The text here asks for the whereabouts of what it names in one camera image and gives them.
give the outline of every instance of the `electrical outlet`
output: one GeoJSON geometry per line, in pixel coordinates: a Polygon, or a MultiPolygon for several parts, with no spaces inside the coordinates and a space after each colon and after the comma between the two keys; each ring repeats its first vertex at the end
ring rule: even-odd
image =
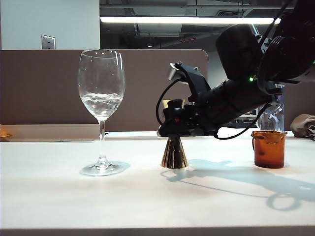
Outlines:
{"type": "Polygon", "coordinates": [[[55,37],[42,35],[41,36],[41,48],[42,49],[56,49],[55,37]]]}

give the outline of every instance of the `desk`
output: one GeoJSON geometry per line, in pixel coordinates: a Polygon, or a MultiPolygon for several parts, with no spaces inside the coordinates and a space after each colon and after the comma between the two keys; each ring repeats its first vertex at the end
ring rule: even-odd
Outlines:
{"type": "Polygon", "coordinates": [[[98,141],[2,142],[1,235],[315,235],[315,142],[287,137],[285,167],[264,169],[250,132],[182,138],[185,170],[160,166],[165,138],[111,137],[130,167],[106,177],[78,173],[98,141]]]}

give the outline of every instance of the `amber glass cup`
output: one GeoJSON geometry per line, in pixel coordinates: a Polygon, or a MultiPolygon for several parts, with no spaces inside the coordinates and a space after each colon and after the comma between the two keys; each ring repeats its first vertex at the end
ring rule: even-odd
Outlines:
{"type": "Polygon", "coordinates": [[[286,132],[269,130],[252,132],[255,165],[264,168],[282,168],[286,134],[286,132]]]}

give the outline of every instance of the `ceiling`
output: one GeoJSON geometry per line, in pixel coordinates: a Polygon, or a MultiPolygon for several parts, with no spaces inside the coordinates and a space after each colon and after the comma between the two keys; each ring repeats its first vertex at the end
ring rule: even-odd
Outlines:
{"type": "MultiPolygon", "coordinates": [[[[274,17],[285,0],[100,0],[100,16],[274,17]]],[[[294,7],[296,0],[289,6],[294,7]]],[[[201,48],[226,27],[100,23],[101,48],[201,48]]]]}

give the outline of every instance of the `ceiling light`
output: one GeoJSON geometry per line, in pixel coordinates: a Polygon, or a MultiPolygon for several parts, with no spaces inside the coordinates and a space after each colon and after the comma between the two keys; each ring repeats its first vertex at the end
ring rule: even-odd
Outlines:
{"type": "Polygon", "coordinates": [[[270,24],[273,18],[227,18],[227,17],[143,17],[143,16],[101,16],[103,23],[143,23],[143,24],[270,24]]]}

